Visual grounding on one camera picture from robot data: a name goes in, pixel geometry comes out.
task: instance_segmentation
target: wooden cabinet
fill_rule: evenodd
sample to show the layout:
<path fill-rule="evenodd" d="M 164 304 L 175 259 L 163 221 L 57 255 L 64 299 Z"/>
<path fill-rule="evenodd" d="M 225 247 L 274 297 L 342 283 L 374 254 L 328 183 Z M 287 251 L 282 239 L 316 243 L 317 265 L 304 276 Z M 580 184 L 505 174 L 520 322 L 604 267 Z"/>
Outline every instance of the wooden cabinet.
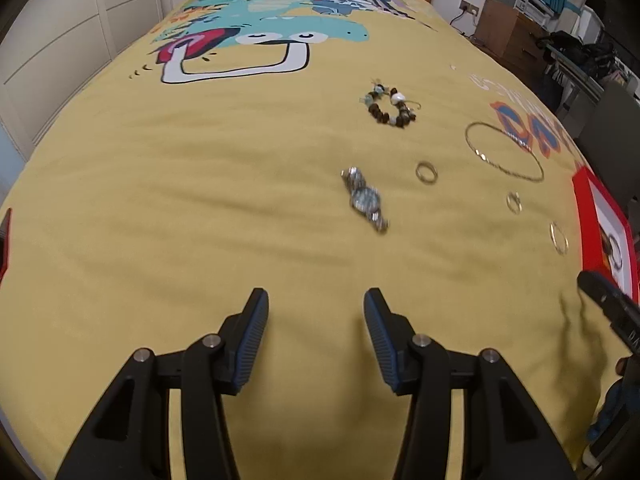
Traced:
<path fill-rule="evenodd" d="M 533 88 L 546 67 L 536 39 L 547 35 L 545 29 L 517 9 L 496 0 L 486 0 L 474 43 Z"/>

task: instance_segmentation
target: wall outlet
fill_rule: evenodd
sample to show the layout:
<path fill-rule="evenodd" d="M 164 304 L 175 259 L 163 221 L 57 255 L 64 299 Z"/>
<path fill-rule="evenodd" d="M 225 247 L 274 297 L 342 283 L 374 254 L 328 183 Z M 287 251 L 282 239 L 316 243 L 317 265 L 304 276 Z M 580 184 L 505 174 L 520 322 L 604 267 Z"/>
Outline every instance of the wall outlet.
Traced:
<path fill-rule="evenodd" d="M 474 16 L 477 16 L 478 12 L 479 12 L 479 9 L 474 4 L 470 4 L 466 0 L 461 0 L 460 1 L 460 6 L 458 8 L 460 10 L 464 10 L 465 12 L 468 12 L 469 14 L 472 14 Z"/>

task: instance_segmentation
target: beaded bracelet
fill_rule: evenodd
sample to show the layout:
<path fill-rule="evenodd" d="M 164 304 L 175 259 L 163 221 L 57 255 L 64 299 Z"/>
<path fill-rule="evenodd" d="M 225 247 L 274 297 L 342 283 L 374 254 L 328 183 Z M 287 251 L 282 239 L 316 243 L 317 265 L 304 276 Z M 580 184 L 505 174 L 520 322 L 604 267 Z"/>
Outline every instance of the beaded bracelet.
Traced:
<path fill-rule="evenodd" d="M 398 108 L 399 114 L 397 117 L 389 116 L 388 113 L 383 112 L 375 102 L 385 94 L 389 95 L 391 104 Z M 360 102 L 365 104 L 369 109 L 369 113 L 373 115 L 379 123 L 388 123 L 391 124 L 391 126 L 404 128 L 406 124 L 409 124 L 411 121 L 415 121 L 414 111 L 407 107 L 406 98 L 396 88 L 388 90 L 388 88 L 376 83 L 373 90 L 361 98 Z"/>

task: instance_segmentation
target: metal screw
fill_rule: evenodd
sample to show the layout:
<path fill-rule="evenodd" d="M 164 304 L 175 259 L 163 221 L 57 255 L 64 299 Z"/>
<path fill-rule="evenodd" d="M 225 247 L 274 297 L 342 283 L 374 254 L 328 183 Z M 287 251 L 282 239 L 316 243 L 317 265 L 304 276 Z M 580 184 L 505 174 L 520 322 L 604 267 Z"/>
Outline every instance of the metal screw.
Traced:
<path fill-rule="evenodd" d="M 411 341 L 414 345 L 419 346 L 420 348 L 424 348 L 425 346 L 429 346 L 431 344 L 431 338 L 428 335 L 424 334 L 415 334 Z"/>
<path fill-rule="evenodd" d="M 149 348 L 138 348 L 133 354 L 133 358 L 139 363 L 145 362 L 150 356 L 151 350 Z"/>
<path fill-rule="evenodd" d="M 482 350 L 482 358 L 490 363 L 497 363 L 500 360 L 500 354 L 493 348 Z"/>
<path fill-rule="evenodd" d="M 215 348 L 222 343 L 222 338 L 218 334 L 209 334 L 202 338 L 202 344 L 207 348 Z"/>

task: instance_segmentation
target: watch face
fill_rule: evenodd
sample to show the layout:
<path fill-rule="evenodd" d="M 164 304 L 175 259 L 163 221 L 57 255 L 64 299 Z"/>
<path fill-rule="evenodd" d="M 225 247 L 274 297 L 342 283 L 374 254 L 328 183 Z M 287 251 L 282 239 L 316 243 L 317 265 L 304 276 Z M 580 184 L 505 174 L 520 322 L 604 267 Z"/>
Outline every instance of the watch face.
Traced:
<path fill-rule="evenodd" d="M 371 214 L 380 209 L 380 196 L 375 189 L 363 187 L 351 195 L 354 208 L 364 214 Z"/>

